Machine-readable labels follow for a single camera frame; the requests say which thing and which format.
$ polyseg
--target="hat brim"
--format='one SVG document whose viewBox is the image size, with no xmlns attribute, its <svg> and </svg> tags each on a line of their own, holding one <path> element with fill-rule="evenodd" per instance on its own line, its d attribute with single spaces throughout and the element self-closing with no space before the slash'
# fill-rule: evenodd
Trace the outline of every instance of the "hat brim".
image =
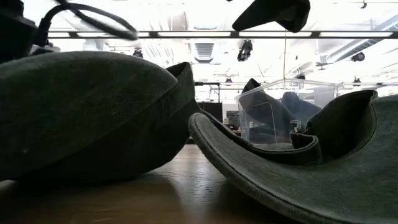
<svg viewBox="0 0 398 224">
<path fill-rule="evenodd" d="M 376 115 L 391 99 L 381 98 L 378 103 Z M 372 138 L 355 154 L 319 166 L 291 166 L 258 156 L 203 114 L 191 116 L 189 130 L 204 155 L 234 185 L 287 217 L 304 223 L 394 223 L 396 176 L 380 172 L 398 170 L 390 159 L 398 155 L 397 141 L 384 145 L 385 153 L 377 149 L 388 139 L 382 127 L 387 123 L 379 119 Z"/>
</svg>

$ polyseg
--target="desk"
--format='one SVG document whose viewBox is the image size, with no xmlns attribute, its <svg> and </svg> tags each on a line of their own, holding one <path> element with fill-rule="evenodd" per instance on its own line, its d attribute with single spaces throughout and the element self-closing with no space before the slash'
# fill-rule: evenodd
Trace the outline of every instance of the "desk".
<svg viewBox="0 0 398 224">
<path fill-rule="evenodd" d="M 2 224 L 297 223 L 257 203 L 210 164 L 196 145 L 128 182 L 29 186 L 0 182 Z"/>
</svg>

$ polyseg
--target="clear plastic bin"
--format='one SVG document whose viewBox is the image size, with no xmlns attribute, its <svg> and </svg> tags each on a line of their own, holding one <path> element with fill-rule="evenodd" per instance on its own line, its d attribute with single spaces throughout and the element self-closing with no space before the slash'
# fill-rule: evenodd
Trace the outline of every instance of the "clear plastic bin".
<svg viewBox="0 0 398 224">
<path fill-rule="evenodd" d="M 299 79 L 279 80 L 235 98 L 239 106 L 242 138 L 254 144 L 290 142 L 292 121 L 306 125 L 342 85 Z"/>
</svg>

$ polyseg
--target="metal frame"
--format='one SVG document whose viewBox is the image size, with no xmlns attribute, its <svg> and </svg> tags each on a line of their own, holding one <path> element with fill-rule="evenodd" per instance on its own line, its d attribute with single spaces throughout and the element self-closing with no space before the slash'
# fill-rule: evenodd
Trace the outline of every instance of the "metal frame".
<svg viewBox="0 0 398 224">
<path fill-rule="evenodd" d="M 398 39 L 398 31 L 142 31 L 140 39 Z M 105 32 L 50 31 L 49 39 L 118 39 Z"/>
</svg>

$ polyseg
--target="table surface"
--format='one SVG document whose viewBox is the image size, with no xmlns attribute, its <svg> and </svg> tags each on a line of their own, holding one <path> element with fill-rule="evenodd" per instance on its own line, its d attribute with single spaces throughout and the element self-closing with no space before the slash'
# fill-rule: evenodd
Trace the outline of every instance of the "table surface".
<svg viewBox="0 0 398 224">
<path fill-rule="evenodd" d="M 35 186 L 0 182 L 0 223 L 297 223 L 230 184 L 196 145 L 128 182 Z"/>
</svg>

